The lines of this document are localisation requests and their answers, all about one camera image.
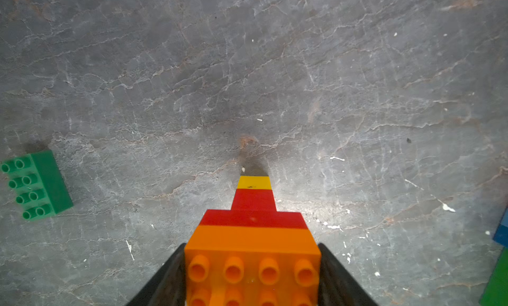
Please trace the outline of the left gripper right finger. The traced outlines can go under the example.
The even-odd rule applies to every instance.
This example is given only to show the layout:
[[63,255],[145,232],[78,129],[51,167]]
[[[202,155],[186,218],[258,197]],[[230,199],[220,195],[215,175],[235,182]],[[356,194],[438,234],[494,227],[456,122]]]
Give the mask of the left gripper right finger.
[[378,306],[323,243],[317,304],[320,306]]

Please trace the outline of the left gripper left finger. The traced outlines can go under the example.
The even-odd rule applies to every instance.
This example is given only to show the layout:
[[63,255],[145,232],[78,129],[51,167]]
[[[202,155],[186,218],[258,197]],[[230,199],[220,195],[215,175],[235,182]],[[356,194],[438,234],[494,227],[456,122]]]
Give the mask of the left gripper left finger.
[[185,243],[181,244],[147,284],[127,303],[184,306],[186,302]]

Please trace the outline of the orange long lego brick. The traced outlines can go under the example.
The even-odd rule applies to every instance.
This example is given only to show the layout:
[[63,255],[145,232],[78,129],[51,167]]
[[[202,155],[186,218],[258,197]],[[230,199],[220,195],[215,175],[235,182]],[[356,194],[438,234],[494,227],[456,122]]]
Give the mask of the orange long lego brick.
[[185,246],[187,305],[317,305],[308,229],[200,225]]

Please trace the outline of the small red lego brick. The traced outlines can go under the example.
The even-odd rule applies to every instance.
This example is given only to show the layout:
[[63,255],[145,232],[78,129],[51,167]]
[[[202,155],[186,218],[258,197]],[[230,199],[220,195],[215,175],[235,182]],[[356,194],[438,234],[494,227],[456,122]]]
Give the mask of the small red lego brick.
[[272,190],[237,189],[231,210],[276,211]]

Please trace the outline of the yellow square lego brick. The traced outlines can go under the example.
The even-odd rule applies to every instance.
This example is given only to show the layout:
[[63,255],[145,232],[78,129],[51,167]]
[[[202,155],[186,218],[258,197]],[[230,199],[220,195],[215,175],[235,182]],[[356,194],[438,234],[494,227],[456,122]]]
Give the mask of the yellow square lego brick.
[[268,176],[240,176],[237,189],[272,190]]

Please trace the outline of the green lego plate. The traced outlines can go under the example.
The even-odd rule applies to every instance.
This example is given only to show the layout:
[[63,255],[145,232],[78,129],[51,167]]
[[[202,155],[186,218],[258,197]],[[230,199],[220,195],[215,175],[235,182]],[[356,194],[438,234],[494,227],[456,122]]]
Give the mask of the green lego plate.
[[51,150],[1,162],[1,172],[16,193],[15,202],[26,221],[58,215],[74,206]]

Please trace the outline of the green tall lego brick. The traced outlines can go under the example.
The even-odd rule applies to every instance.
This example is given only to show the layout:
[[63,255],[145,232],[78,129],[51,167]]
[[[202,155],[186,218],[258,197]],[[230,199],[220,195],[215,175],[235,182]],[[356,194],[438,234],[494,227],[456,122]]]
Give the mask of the green tall lego brick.
[[481,306],[508,306],[507,249],[503,249],[480,299]]

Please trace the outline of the light blue lego brick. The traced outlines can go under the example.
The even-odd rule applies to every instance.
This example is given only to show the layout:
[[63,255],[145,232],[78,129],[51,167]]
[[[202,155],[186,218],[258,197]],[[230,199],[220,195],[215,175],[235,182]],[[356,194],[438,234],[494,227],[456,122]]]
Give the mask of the light blue lego brick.
[[500,224],[493,236],[493,240],[498,244],[508,247],[508,208],[506,208]]

